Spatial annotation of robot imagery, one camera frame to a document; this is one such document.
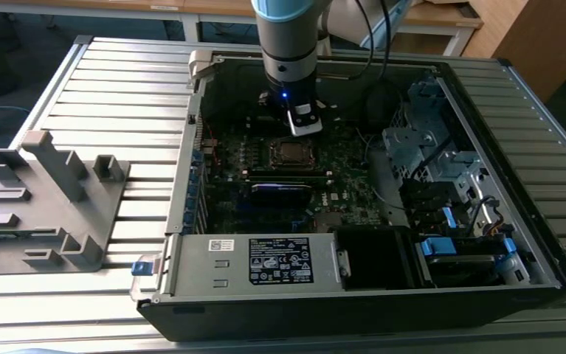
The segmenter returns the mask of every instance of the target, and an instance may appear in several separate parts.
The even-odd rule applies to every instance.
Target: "wooden desk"
[[[185,0],[180,10],[185,19],[185,33],[198,33],[200,22],[224,22],[253,24],[253,9],[249,0]],[[448,42],[441,43],[443,55],[460,55],[468,39],[476,28],[482,27],[479,18],[467,18],[452,4],[435,5],[423,3],[407,12],[397,32],[417,35],[448,36]],[[198,41],[198,36],[185,39]]]
[[[249,0],[0,0],[0,12],[181,21],[186,42],[200,41],[200,22],[255,24]],[[482,20],[463,17],[454,5],[423,3],[409,8],[397,32],[448,36],[440,52],[460,55],[480,26]]]
[[[180,21],[184,0],[0,0],[0,13]]]

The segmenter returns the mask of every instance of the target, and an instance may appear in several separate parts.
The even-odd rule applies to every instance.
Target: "barcode sticker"
[[[177,7],[176,6],[156,6],[156,5],[152,5],[149,7],[150,7],[152,10],[177,11]]]
[[[208,251],[233,251],[233,240],[209,240]]]

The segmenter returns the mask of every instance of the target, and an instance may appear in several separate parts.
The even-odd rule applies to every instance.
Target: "open computer chassis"
[[[170,236],[137,303],[170,341],[470,327],[566,299],[564,250],[447,64],[319,80],[324,129],[291,138],[256,104],[259,56],[192,58]]]

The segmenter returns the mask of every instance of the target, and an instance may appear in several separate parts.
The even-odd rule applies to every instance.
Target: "floor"
[[[21,47],[6,54],[6,59],[21,81],[17,90],[0,97],[0,105],[30,109],[77,35],[182,40],[177,22],[57,16],[54,24],[56,27],[48,29],[40,16],[16,15],[13,29]],[[202,38],[210,42],[257,44],[253,25],[204,24]],[[351,49],[353,46],[335,41],[333,47]],[[547,106],[566,129],[566,84]],[[9,144],[24,118],[21,111],[0,111],[0,147]]]

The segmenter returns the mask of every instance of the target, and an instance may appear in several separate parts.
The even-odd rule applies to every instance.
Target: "sticker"
[[[233,240],[209,240],[208,251],[233,251]]]
[[[249,282],[253,285],[312,282],[308,238],[249,238]]]
[[[156,5],[152,5],[149,7],[150,7],[152,10],[177,11],[177,7],[176,6],[156,6]]]

